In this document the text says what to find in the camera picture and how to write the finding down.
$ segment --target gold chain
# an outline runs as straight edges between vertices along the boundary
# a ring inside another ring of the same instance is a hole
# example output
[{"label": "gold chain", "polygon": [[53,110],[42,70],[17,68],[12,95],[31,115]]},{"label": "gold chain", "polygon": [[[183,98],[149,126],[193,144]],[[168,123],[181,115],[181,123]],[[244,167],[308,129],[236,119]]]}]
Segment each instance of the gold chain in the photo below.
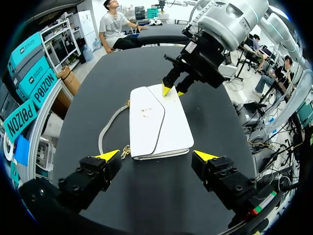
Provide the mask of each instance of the gold chain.
[{"label": "gold chain", "polygon": [[[126,105],[127,105],[128,108],[130,107],[130,105],[131,105],[131,100],[130,100],[130,99],[128,99],[128,100],[126,101]],[[125,148],[123,149],[123,153],[122,153],[122,155],[121,155],[121,159],[122,159],[122,160],[125,159],[126,156],[127,156],[128,154],[130,154],[130,153],[131,153],[131,147],[130,147],[129,145],[126,145]]]},{"label": "gold chain", "polygon": [[126,145],[125,148],[123,149],[123,153],[122,153],[121,159],[122,160],[125,159],[126,156],[128,154],[130,154],[130,153],[131,153],[131,147],[129,145]]},{"label": "gold chain", "polygon": [[131,100],[130,100],[130,99],[128,99],[128,100],[126,101],[126,105],[127,105],[128,108],[130,107],[130,105],[131,105]]}]

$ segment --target white cabinet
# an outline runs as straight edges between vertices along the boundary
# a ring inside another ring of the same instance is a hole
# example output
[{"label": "white cabinet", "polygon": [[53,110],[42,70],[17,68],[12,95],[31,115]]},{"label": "white cabinet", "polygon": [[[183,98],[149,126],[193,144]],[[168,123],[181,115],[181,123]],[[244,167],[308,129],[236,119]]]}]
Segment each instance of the white cabinet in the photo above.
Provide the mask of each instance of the white cabinet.
[{"label": "white cabinet", "polygon": [[96,39],[96,33],[93,27],[91,12],[87,10],[76,13],[74,15],[74,22],[80,28],[81,36],[85,39],[88,47],[94,51],[93,43]]}]

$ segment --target desk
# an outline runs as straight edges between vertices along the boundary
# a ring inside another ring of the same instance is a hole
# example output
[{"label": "desk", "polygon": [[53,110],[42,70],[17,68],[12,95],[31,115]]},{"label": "desk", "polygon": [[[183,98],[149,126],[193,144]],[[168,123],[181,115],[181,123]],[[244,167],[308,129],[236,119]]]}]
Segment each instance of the desk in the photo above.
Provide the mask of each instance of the desk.
[{"label": "desk", "polygon": [[241,56],[240,56],[240,58],[239,58],[238,63],[237,63],[236,66],[238,67],[238,65],[239,65],[240,63],[242,63],[243,65],[241,66],[241,68],[240,68],[240,70],[239,70],[239,73],[235,76],[235,78],[238,78],[238,79],[240,79],[241,81],[243,81],[243,78],[240,78],[239,75],[241,74],[241,71],[243,70],[245,64],[249,64],[249,69],[248,69],[248,71],[250,71],[251,60],[249,60],[249,61],[247,62],[247,57],[246,57],[245,60],[240,61],[240,60],[241,60],[241,57],[242,57],[244,51],[246,51],[247,53],[251,53],[251,54],[253,54],[253,55],[257,55],[257,53],[254,52],[254,51],[252,51],[252,50],[248,50],[248,49],[246,49],[246,48],[243,47],[243,46],[240,46],[240,49],[243,50],[243,52],[241,53]]},{"label": "desk", "polygon": [[[99,154],[99,134],[129,99],[131,90],[161,83],[173,67],[164,54],[176,58],[180,51],[180,47],[144,47],[111,53],[99,60],[64,120],[54,158],[55,185],[58,178],[75,171],[81,158]],[[239,171],[254,177],[251,152],[225,88],[196,82],[181,102],[194,149],[225,154]],[[118,116],[103,143],[104,152],[129,144],[129,111]],[[135,234],[165,234],[166,230],[204,235],[224,231],[234,213],[215,193],[204,189],[191,168],[191,156],[192,150],[182,156],[146,161],[128,156],[107,192],[100,192],[81,215]]]},{"label": "desk", "polygon": [[187,44],[189,38],[182,34],[185,26],[180,24],[164,24],[149,26],[149,29],[143,29],[138,39],[144,45],[160,43]]}]

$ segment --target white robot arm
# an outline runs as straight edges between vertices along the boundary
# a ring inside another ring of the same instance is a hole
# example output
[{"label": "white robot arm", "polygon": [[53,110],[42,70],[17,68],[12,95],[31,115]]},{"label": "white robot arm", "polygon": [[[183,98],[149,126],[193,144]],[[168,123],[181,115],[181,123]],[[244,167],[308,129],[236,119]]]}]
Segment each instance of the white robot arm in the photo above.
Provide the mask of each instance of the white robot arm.
[{"label": "white robot arm", "polygon": [[281,18],[272,13],[267,20],[261,18],[258,25],[275,45],[281,43],[288,50],[290,57],[303,69],[311,68]]},{"label": "white robot arm", "polygon": [[[302,56],[301,49],[294,41],[285,23],[274,13],[267,20],[264,18],[267,10],[267,0],[212,0],[191,22],[191,24],[197,22],[202,31],[214,37],[225,49],[230,51],[234,51],[247,34],[256,25],[259,25],[269,39],[276,45],[282,44],[288,50],[290,57],[303,69],[297,91],[292,94],[281,115],[266,128],[262,128],[262,122],[260,122],[260,129],[263,130],[263,134],[260,135],[265,137],[296,111],[312,87],[311,65]],[[290,92],[295,82],[297,79],[292,81],[286,94]],[[264,117],[277,108],[285,95],[268,110]]]}]

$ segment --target handbag flap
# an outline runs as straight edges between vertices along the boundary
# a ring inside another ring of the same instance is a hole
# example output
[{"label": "handbag flap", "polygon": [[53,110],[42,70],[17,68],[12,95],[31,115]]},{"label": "handbag flap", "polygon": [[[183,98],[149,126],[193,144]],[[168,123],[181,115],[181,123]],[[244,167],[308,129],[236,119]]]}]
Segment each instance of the handbag flap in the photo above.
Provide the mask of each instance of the handbag flap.
[{"label": "handbag flap", "polygon": [[130,146],[131,156],[150,155],[154,152],[165,110],[147,87],[131,92]]}]

